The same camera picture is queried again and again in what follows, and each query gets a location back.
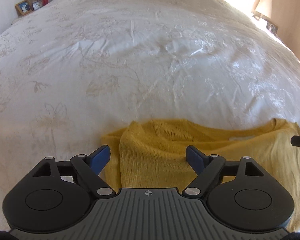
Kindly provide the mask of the mustard yellow knit sweater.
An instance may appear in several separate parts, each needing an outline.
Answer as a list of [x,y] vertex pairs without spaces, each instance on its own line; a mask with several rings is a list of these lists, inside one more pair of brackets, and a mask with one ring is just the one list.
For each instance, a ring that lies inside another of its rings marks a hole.
[[267,170],[293,197],[294,215],[288,230],[300,232],[300,148],[291,145],[300,134],[298,124],[272,119],[248,130],[223,130],[200,126],[185,119],[152,120],[101,137],[111,151],[105,168],[106,182],[122,187],[184,189],[196,177],[186,162],[187,146],[207,155],[238,161],[247,155]]

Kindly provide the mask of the white floral bedspread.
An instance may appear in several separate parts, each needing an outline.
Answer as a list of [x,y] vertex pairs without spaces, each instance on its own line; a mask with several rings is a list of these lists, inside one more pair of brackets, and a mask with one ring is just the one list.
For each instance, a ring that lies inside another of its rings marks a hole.
[[45,156],[133,121],[300,126],[300,62],[223,0],[56,0],[0,35],[2,202]]

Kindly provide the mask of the wooden picture frame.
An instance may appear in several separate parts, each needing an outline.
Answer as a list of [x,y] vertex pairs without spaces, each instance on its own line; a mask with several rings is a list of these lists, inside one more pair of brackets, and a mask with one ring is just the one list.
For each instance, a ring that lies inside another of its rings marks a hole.
[[24,16],[24,15],[27,15],[27,14],[33,12],[33,8],[32,8],[31,3],[29,2],[29,0],[24,0],[20,3],[17,3],[15,5],[15,8],[20,16]]

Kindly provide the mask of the small silver picture frame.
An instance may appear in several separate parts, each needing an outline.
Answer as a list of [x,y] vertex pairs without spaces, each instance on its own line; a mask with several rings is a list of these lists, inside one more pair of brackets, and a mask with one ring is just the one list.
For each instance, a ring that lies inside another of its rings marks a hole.
[[36,11],[36,10],[42,8],[42,7],[43,7],[43,2],[42,2],[42,0],[33,1],[33,2],[32,2],[32,7],[33,7],[33,10],[34,10],[34,11]]

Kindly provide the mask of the beige bedside lamp right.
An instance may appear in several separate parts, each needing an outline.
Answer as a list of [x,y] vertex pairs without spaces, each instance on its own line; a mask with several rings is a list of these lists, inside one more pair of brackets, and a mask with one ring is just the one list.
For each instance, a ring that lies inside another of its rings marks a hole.
[[253,17],[256,20],[270,19],[272,13],[272,0],[255,0],[252,8]]

